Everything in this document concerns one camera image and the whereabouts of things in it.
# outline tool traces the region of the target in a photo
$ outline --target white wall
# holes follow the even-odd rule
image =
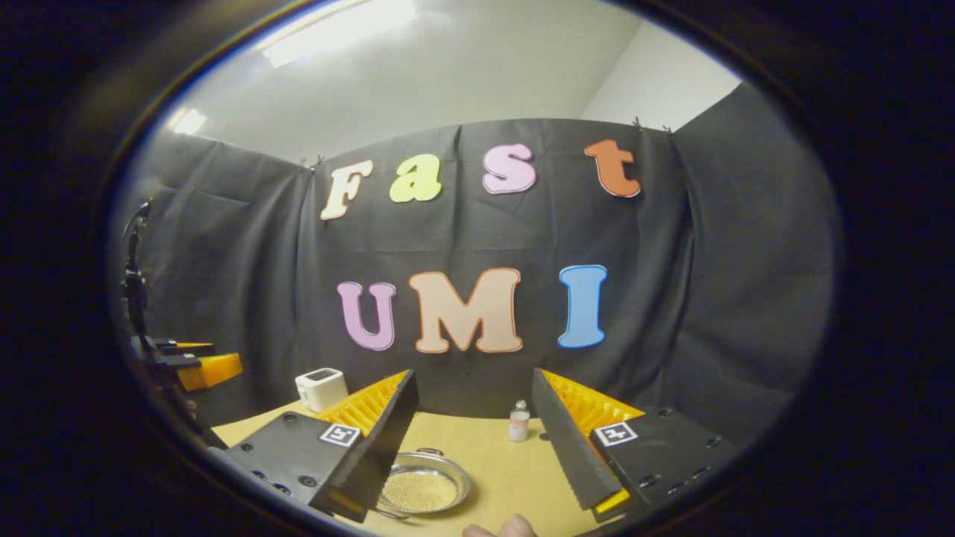
[[[643,21],[581,119],[676,130],[728,95],[740,79],[676,35]]]

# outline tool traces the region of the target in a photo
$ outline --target screw hole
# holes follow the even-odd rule
[[[637,486],[640,488],[647,488],[648,486],[654,486],[659,480],[660,476],[646,476],[640,480],[639,483],[637,483]]]
[[[686,484],[686,482],[675,484],[674,486],[672,486],[672,487],[669,488],[669,490],[667,491],[667,494],[672,494],[672,493],[676,492],[677,490],[683,488],[683,485],[685,485],[685,484]]]

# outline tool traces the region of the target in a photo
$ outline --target ceiling light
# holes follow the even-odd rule
[[[349,45],[365,36],[414,20],[411,0],[370,0],[336,11],[266,48],[262,54],[281,67],[307,54]]]
[[[205,116],[197,112],[196,110],[190,110],[182,115],[176,125],[173,127],[173,132],[183,133],[183,134],[195,134],[196,131],[202,127],[202,124],[205,123]]]

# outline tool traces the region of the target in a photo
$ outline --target metal bowl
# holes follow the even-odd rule
[[[378,497],[379,506],[386,507],[391,511],[415,515],[437,513],[446,511],[460,504],[467,498],[468,493],[471,492],[471,478],[467,472],[461,469],[457,464],[444,459],[444,453],[437,449],[422,447],[415,453],[397,454],[394,458],[392,471],[389,473],[389,481],[394,478],[394,476],[400,474],[431,476],[437,480],[444,479],[450,481],[455,487],[453,499],[449,498],[447,502],[441,502],[441,505],[422,505],[420,508],[417,508],[415,505],[409,505],[407,502],[402,504],[389,498],[388,493],[390,488],[388,482],[386,482],[385,487],[381,491],[381,495]]]

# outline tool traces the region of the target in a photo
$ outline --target black fabric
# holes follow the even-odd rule
[[[212,423],[297,398],[297,375],[331,367],[350,391],[414,369],[425,411],[504,417],[529,398],[533,369],[630,404],[668,405],[742,441],[796,388],[832,292],[831,222],[812,153],[749,88],[676,133],[597,121],[520,119],[415,133],[324,161],[314,172],[225,143],[154,141],[134,176],[155,207],[140,243],[151,335],[213,341],[245,371],[197,394]],[[584,148],[617,140],[643,191],[609,195]],[[489,194],[484,153],[523,143],[537,182]],[[439,156],[442,190],[394,203],[396,168]],[[374,171],[323,221],[332,170]],[[561,269],[603,265],[605,340],[565,349]],[[445,273],[467,300],[480,274],[520,271],[515,324],[523,348],[423,354],[419,272]],[[395,341],[384,352],[347,334],[339,283],[360,283],[362,319],[378,330],[369,285],[395,285]]]

